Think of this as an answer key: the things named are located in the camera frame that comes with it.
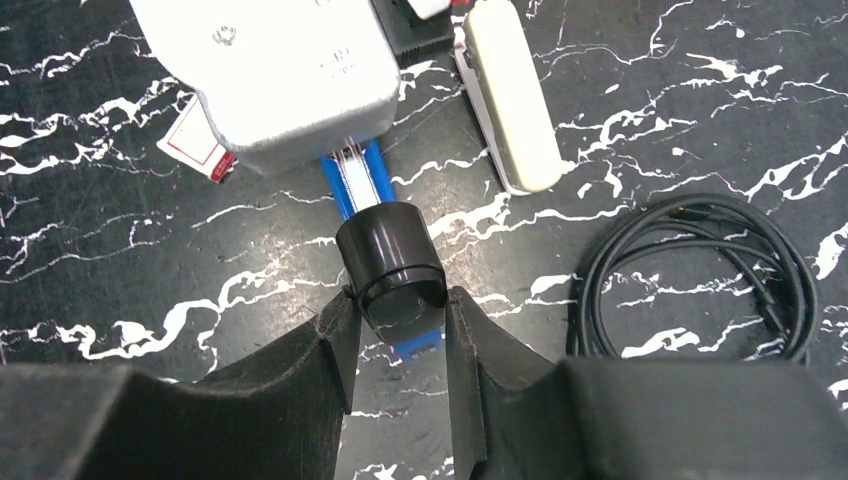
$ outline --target screw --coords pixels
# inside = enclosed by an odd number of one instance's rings
[[[236,29],[234,27],[230,27],[229,25],[222,25],[215,30],[215,33],[212,34],[212,40],[215,40],[215,43],[219,45],[224,45],[225,47],[229,47],[233,44],[233,40],[236,39]]]

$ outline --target white rectangular object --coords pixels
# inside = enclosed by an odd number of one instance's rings
[[[501,183],[527,195],[554,186],[562,159],[518,12],[480,0],[457,31],[456,62]]]
[[[451,0],[409,0],[412,10],[418,18],[427,20],[450,7]]]
[[[189,100],[168,133],[156,142],[160,150],[215,183],[224,179],[235,156],[218,143],[197,97]]]

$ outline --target black marble surface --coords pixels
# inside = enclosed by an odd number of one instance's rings
[[[502,191],[447,56],[404,72],[381,139],[451,283],[557,359],[572,272],[615,216],[731,193],[814,265],[811,370],[848,409],[846,2],[516,5],[568,170],[552,191]],[[236,166],[222,185],[178,166],[155,142],[190,95],[126,0],[0,6],[4,363],[131,362],[192,381],[338,290],[340,220],[318,163],[279,178]],[[608,328],[629,355],[768,354],[747,292],[714,253],[646,259],[605,295]],[[362,347],[337,478],[451,478],[444,358],[402,363],[370,332]]]

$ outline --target gray metal box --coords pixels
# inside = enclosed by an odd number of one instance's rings
[[[369,0],[131,0],[218,141],[277,173],[386,132],[400,72]]]

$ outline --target cream-colored object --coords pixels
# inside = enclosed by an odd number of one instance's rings
[[[562,160],[542,87],[509,0],[480,0],[456,31],[456,61],[507,192],[544,191]]]

